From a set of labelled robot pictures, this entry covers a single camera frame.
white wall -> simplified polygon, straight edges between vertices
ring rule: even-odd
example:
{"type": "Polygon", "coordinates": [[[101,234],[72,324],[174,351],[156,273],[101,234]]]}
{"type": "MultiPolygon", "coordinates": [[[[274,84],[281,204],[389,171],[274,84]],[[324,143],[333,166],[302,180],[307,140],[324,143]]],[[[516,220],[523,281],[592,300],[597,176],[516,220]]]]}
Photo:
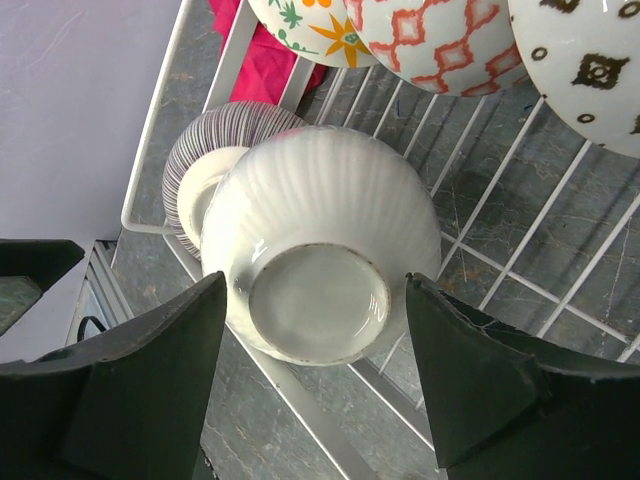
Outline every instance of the white wall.
{"type": "MultiPolygon", "coordinates": [[[[116,239],[179,0],[0,1],[0,237],[116,239]]],[[[86,262],[3,337],[0,362],[64,345],[86,262]]]]}

gray marble surface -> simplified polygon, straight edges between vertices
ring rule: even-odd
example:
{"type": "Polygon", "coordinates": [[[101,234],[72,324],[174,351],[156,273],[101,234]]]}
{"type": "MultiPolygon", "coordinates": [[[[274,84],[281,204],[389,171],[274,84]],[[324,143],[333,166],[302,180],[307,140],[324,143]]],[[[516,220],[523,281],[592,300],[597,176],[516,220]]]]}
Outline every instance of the gray marble surface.
{"type": "Polygon", "coordinates": [[[0,335],[9,330],[40,297],[29,277],[0,277],[0,335]]]}
{"type": "MultiPolygon", "coordinates": [[[[194,10],[163,98],[141,187],[134,206],[142,222],[160,223],[160,179],[173,142],[200,113],[217,65],[220,38],[204,0],[194,10]]],[[[327,123],[342,124],[364,70],[349,71],[327,123]]],[[[313,122],[331,78],[301,104],[299,114],[313,122]]],[[[375,67],[348,126],[373,133],[397,79],[375,67]]],[[[385,119],[379,138],[404,152],[431,95],[404,85],[385,119]]],[[[531,84],[487,99],[477,122],[434,196],[442,229],[453,237],[469,219],[512,145],[538,94],[531,84]]],[[[449,158],[479,99],[441,97],[420,132],[408,161],[432,186],[449,158]]],[[[555,188],[584,140],[547,106],[516,151],[488,198],[465,243],[504,265],[555,188]]],[[[514,265],[514,271],[562,297],[613,229],[640,189],[636,160],[592,147],[540,228],[514,265]]],[[[640,333],[640,223],[632,218],[572,301],[584,312],[633,339],[640,333]]],[[[443,255],[451,244],[443,241],[443,255]]],[[[123,232],[114,271],[133,311],[165,302],[190,283],[162,238],[123,232]]],[[[499,271],[458,250],[440,284],[461,300],[478,305],[499,271]]],[[[507,278],[487,312],[535,332],[555,304],[507,278]]],[[[562,313],[549,340],[604,358],[617,358],[624,343],[570,312],[562,313]]],[[[387,352],[372,358],[381,365],[387,352]]],[[[640,364],[640,354],[631,362],[640,364]]],[[[348,439],[381,478],[436,479],[433,454],[346,367],[292,367],[302,384],[332,413],[348,439]]],[[[405,338],[385,373],[408,397],[420,398],[411,342],[405,338]]],[[[202,434],[205,451],[221,478],[340,478],[310,435],[278,397],[230,334],[225,334],[202,434]]]]}

wire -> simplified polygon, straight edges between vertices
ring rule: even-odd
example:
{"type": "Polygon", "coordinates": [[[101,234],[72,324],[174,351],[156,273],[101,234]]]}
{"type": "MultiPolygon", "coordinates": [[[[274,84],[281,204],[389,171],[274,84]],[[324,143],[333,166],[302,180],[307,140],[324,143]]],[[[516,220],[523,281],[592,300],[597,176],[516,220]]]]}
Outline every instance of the wire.
{"type": "Polygon", "coordinates": [[[100,333],[105,332],[107,330],[100,320],[98,320],[93,315],[89,315],[87,317],[84,317],[82,320],[80,320],[80,325],[78,326],[78,336],[76,338],[76,341],[81,342],[84,340],[84,333],[85,333],[85,330],[87,329],[87,325],[89,324],[89,322],[93,323],[95,327],[98,330],[100,330],[100,333]]]}

white ceramic bowl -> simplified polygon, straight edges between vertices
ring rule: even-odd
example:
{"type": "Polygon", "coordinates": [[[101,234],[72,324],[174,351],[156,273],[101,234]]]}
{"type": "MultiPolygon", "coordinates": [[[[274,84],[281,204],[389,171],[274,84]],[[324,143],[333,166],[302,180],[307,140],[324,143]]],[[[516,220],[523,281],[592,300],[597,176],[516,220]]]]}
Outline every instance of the white ceramic bowl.
{"type": "Polygon", "coordinates": [[[389,146],[306,127],[247,152],[205,215],[204,274],[227,277],[227,322],[298,364],[348,363],[406,330],[405,276],[435,278],[431,197],[389,146]]]}
{"type": "Polygon", "coordinates": [[[178,191],[189,168],[205,155],[225,147],[247,147],[307,123],[293,113],[261,102],[232,102],[197,117],[173,145],[162,176],[162,203],[176,238],[195,258],[199,248],[189,240],[178,213],[178,191]]]}
{"type": "Polygon", "coordinates": [[[549,106],[593,143],[640,157],[640,1],[511,0],[509,8],[549,106]]]}
{"type": "Polygon", "coordinates": [[[249,0],[258,20],[284,46],[329,67],[378,63],[358,38],[342,0],[249,0]]]}
{"type": "Polygon", "coordinates": [[[249,149],[222,147],[209,152],[189,167],[178,188],[178,217],[189,240],[198,249],[204,214],[220,181],[249,149]]]}
{"type": "Polygon", "coordinates": [[[380,63],[424,90],[487,95],[527,78],[507,0],[344,3],[356,32],[380,63]]]}

dish rack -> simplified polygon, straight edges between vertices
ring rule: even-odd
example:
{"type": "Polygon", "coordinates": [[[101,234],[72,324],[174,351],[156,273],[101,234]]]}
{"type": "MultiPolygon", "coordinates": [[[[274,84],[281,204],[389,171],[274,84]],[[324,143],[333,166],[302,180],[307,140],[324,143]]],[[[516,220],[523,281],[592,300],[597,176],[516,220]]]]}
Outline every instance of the dish rack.
{"type": "MultiPolygon", "coordinates": [[[[124,228],[140,232],[158,234],[164,237],[165,242],[179,260],[184,269],[188,272],[193,281],[198,281],[202,278],[200,264],[191,257],[186,250],[179,244],[175,236],[172,234],[171,228],[167,225],[166,221],[164,225],[145,225],[132,221],[132,209],[133,201],[136,196],[140,175],[144,159],[149,146],[149,140],[151,132],[154,127],[156,116],[160,108],[161,97],[169,76],[170,66],[172,64],[174,55],[177,50],[178,40],[182,34],[183,26],[187,18],[189,9],[191,7],[192,0],[183,0],[178,15],[176,18],[171,37],[169,39],[168,47],[162,62],[158,80],[153,92],[151,105],[144,123],[142,135],[138,150],[136,152],[135,161],[131,178],[129,181],[125,203],[122,211],[122,225],[124,228]]],[[[203,111],[210,110],[217,106],[220,106],[229,101],[233,87],[235,85],[236,77],[240,71],[244,56],[246,55],[252,34],[258,24],[258,21],[249,6],[247,0],[242,0],[237,11],[231,34],[225,45],[225,48],[220,57],[218,68],[213,78],[211,88],[203,107],[203,111]]],[[[302,99],[305,87],[311,76],[314,64],[303,58],[298,58],[293,68],[286,89],[282,95],[279,105],[289,111],[295,112],[302,99]]],[[[364,75],[363,82],[358,90],[351,107],[346,114],[346,118],[343,124],[348,124],[356,112],[356,108],[360,104],[363,92],[368,83],[372,80],[373,67],[369,68],[364,75]]],[[[332,107],[336,100],[337,95],[345,81],[347,76],[347,70],[342,69],[337,71],[333,77],[332,83],[327,92],[324,103],[320,108],[320,112],[317,116],[316,123],[323,124],[327,122],[329,115],[331,114],[332,107]]],[[[382,118],[380,119],[375,132],[374,137],[377,137],[384,125],[385,120],[389,116],[392,109],[397,108],[397,98],[401,88],[404,86],[402,80],[397,80],[395,89],[391,94],[386,107],[384,108],[382,118]]],[[[404,149],[405,158],[409,156],[412,149],[416,146],[419,135],[425,125],[427,124],[430,115],[433,113],[436,102],[439,101],[437,95],[431,97],[424,114],[422,115],[419,123],[417,124],[412,136],[404,149]]],[[[462,133],[451,150],[448,158],[443,164],[442,169],[438,173],[435,181],[430,186],[430,193],[435,196],[439,189],[443,186],[443,182],[448,174],[451,173],[452,167],[456,163],[465,141],[469,138],[474,125],[478,121],[478,118],[483,112],[483,108],[486,107],[487,98],[482,98],[477,101],[475,109],[472,111],[471,116],[468,118],[466,126],[462,128],[462,133]]],[[[528,132],[530,131],[534,121],[544,106],[544,100],[540,97],[537,102],[529,105],[526,112],[526,117],[523,118],[522,124],[519,129],[519,133],[511,143],[510,147],[506,151],[506,154],[502,157],[497,164],[497,168],[493,174],[493,177],[489,181],[488,185],[484,189],[484,192],[480,196],[477,203],[471,210],[470,215],[467,217],[466,222],[463,225],[457,225],[456,234],[447,233],[443,231],[443,244],[450,244],[449,248],[444,248],[442,267],[440,274],[442,274],[447,266],[452,262],[457,255],[469,256],[476,261],[488,265],[497,273],[495,280],[492,282],[491,287],[483,292],[482,300],[478,306],[480,309],[485,309],[489,302],[496,297],[498,289],[505,282],[515,282],[527,289],[530,292],[534,292],[538,296],[553,305],[553,308],[548,314],[545,314],[544,320],[540,322],[538,328],[533,331],[538,337],[544,337],[548,334],[550,329],[565,312],[571,313],[582,322],[587,322],[592,327],[602,332],[603,336],[609,336],[617,341],[621,342],[621,353],[617,355],[617,360],[621,362],[628,361],[635,352],[640,348],[640,335],[629,331],[620,331],[611,325],[611,322],[603,321],[596,316],[586,313],[583,308],[572,303],[579,289],[587,282],[590,275],[594,272],[596,267],[602,258],[607,254],[610,247],[618,240],[621,233],[626,228],[626,235],[629,234],[629,228],[631,220],[636,210],[640,206],[640,195],[637,192],[634,193],[633,200],[626,206],[622,214],[612,222],[613,227],[601,241],[600,246],[590,256],[588,262],[581,267],[579,274],[573,280],[572,284],[566,290],[563,295],[555,295],[551,293],[549,289],[543,288],[536,283],[534,279],[525,278],[514,271],[517,260],[523,255],[527,246],[530,245],[536,232],[543,224],[543,221],[554,207],[558,198],[561,196],[563,190],[569,184],[572,175],[576,172],[581,162],[590,151],[592,145],[589,141],[584,141],[581,148],[579,148],[577,154],[573,160],[568,164],[568,167],[562,173],[559,182],[555,188],[548,195],[542,208],[538,211],[535,219],[530,224],[529,228],[523,234],[517,247],[512,251],[509,251],[508,258],[503,261],[496,261],[486,254],[482,253],[479,249],[470,245],[470,242],[465,242],[468,239],[468,234],[474,226],[474,222],[478,219],[483,208],[486,208],[488,201],[492,193],[494,193],[496,186],[498,185],[503,173],[511,163],[518,148],[520,148],[524,142],[527,141],[528,132]]],[[[620,272],[620,265],[618,266],[618,272],[616,273],[616,281],[620,272]]],[[[347,479],[366,479],[376,478],[376,473],[370,467],[370,465],[363,459],[361,454],[353,447],[353,445],[347,440],[345,435],[341,432],[340,427],[337,425],[330,415],[325,413],[318,402],[310,394],[302,384],[296,379],[292,371],[288,366],[282,362],[272,359],[265,354],[255,350],[248,344],[246,344],[242,338],[237,337],[239,343],[246,349],[249,356],[260,368],[265,377],[272,384],[278,394],[284,399],[286,404],[291,408],[296,417],[302,422],[317,444],[325,452],[329,460],[335,465],[340,474],[347,479]]],[[[384,360],[378,362],[379,365],[374,365],[370,360],[360,360],[348,366],[349,369],[366,384],[393,412],[397,415],[406,426],[413,431],[418,441],[423,442],[424,445],[433,449],[429,421],[424,410],[424,399],[410,400],[408,395],[402,392],[393,382],[391,382],[384,374],[385,369],[389,365],[390,361],[400,342],[403,339],[398,340],[390,351],[384,357],[384,360]]]]}

